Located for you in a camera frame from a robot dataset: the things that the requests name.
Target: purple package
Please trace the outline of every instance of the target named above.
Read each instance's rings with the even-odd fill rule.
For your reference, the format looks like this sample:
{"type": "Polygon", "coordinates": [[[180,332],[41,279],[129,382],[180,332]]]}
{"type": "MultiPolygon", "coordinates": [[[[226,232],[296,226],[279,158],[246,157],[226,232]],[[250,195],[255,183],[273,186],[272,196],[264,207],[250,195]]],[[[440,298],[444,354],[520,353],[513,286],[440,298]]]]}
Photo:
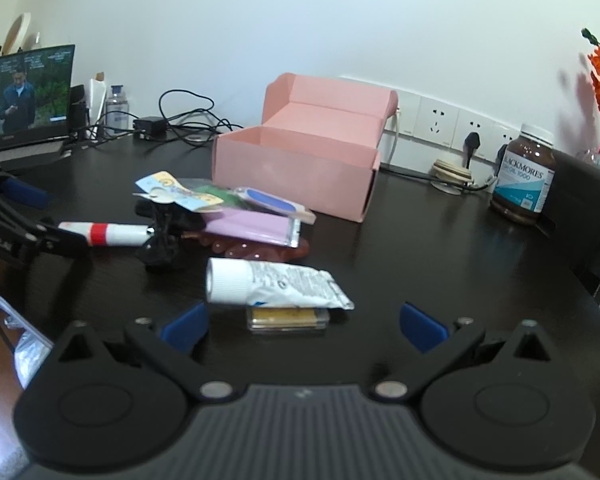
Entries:
{"type": "Polygon", "coordinates": [[[301,222],[296,218],[230,208],[202,217],[205,233],[294,248],[300,240],[301,222]]]}

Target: man in dark jacket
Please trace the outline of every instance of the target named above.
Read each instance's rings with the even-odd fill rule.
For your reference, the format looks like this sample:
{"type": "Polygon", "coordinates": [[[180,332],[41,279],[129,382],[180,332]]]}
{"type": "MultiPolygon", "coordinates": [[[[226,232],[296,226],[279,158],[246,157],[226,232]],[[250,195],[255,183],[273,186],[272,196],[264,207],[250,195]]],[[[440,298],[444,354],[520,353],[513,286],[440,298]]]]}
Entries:
{"type": "Polygon", "coordinates": [[[27,82],[27,73],[18,67],[11,76],[13,83],[4,89],[0,101],[2,130],[6,134],[27,130],[36,118],[36,93],[27,82]]]}

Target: ribbed gray surface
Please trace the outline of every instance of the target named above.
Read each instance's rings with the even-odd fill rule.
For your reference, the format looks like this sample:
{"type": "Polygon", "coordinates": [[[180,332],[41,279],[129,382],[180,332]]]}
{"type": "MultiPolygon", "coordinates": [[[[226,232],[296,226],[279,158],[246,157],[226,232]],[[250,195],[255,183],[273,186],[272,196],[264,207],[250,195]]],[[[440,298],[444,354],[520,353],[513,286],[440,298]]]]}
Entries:
{"type": "MultiPolygon", "coordinates": [[[[440,451],[411,413],[357,386],[252,386],[200,410],[159,457],[124,472],[74,476],[32,466],[21,480],[483,480],[520,479],[467,466],[440,451]]],[[[529,475],[592,479],[577,466],[529,475]]]]}

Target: pink box lid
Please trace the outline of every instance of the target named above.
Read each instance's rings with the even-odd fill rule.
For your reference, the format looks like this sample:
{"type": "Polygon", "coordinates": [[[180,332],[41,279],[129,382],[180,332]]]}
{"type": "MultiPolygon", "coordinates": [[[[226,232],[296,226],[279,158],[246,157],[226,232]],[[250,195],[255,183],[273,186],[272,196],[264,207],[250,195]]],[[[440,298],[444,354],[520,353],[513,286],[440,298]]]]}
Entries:
{"type": "Polygon", "coordinates": [[[397,107],[395,90],[284,73],[267,86],[262,123],[376,148],[397,107]]]}

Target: laptop screen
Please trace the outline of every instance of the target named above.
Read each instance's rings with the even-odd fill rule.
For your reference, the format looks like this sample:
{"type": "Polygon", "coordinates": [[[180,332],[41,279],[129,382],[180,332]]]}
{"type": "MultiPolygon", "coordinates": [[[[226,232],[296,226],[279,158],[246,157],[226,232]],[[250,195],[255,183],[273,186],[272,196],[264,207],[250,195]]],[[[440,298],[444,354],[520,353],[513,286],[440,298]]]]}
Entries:
{"type": "Polygon", "coordinates": [[[74,48],[0,57],[0,150],[66,136],[74,48]]]}

